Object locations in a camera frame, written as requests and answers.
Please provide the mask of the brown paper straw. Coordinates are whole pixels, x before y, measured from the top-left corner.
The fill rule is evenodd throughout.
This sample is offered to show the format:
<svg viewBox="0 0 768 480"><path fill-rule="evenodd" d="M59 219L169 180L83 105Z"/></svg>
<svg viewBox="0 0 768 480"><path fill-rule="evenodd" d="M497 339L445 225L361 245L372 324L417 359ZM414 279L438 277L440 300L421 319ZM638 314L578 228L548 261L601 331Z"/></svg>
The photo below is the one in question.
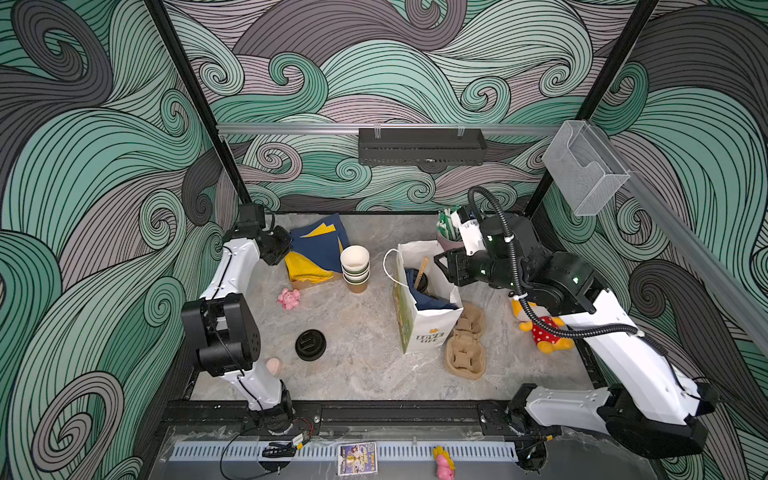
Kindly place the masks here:
<svg viewBox="0 0 768 480"><path fill-rule="evenodd" d="M417 291L425 290L425 287L421 287L421 284L422 284L422 278L424 277L428 264L429 264L429 257L424 256L420 263L419 269L417 270L416 277L414 279L414 288Z"/></svg>

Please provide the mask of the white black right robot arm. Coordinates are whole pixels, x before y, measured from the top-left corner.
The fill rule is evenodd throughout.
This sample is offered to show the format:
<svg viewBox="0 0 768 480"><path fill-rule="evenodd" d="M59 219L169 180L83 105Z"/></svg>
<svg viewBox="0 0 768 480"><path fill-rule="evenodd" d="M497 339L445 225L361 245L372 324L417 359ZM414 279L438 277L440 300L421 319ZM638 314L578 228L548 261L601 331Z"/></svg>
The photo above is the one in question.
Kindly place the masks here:
<svg viewBox="0 0 768 480"><path fill-rule="evenodd" d="M513 430L539 434L567 427L607 435L647 459L703 452L708 430L701 418L715 411L717 393L672 365L598 270L578 255L544 247L532 223L519 215L485 216L461 207L451 222L463 244L434 258L450 283L508 290L534 327L584 341L618 379L593 390L526 383L507 407Z"/></svg>

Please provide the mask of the single navy blue napkin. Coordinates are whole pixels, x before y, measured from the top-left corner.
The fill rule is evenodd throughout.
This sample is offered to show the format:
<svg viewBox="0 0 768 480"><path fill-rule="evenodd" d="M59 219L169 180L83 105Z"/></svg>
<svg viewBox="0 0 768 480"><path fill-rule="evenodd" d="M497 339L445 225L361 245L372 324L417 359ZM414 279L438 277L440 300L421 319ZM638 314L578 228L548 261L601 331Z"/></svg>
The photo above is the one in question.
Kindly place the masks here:
<svg viewBox="0 0 768 480"><path fill-rule="evenodd" d="M454 303L450 303L448 300L434 296L432 294L428 293L428 287L429 287L429 277L427 274L424 274L424 277L422 278L422 284L421 287L425 287L425 290L423 291L417 291L414 288L414 279L417 274L417 269L406 269L406 284L409 289L409 293L415 300L416 308L419 311L424 310L456 310L458 309L458 306Z"/></svg>

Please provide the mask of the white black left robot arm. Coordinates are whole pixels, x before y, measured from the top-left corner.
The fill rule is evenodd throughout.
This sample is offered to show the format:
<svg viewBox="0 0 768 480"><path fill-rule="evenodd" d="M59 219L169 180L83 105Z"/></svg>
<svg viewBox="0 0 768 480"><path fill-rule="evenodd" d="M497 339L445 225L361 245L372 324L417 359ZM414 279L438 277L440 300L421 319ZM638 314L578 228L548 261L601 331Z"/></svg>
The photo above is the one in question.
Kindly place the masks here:
<svg viewBox="0 0 768 480"><path fill-rule="evenodd" d="M261 336L245 298L259 262L275 266L290 251L287 230L267 222L265 208L241 206L234 227L223 237L213 278L196 299L184 304L181 320L195 367L227 381L265 428L293 420L290 394L261 355Z"/></svg>

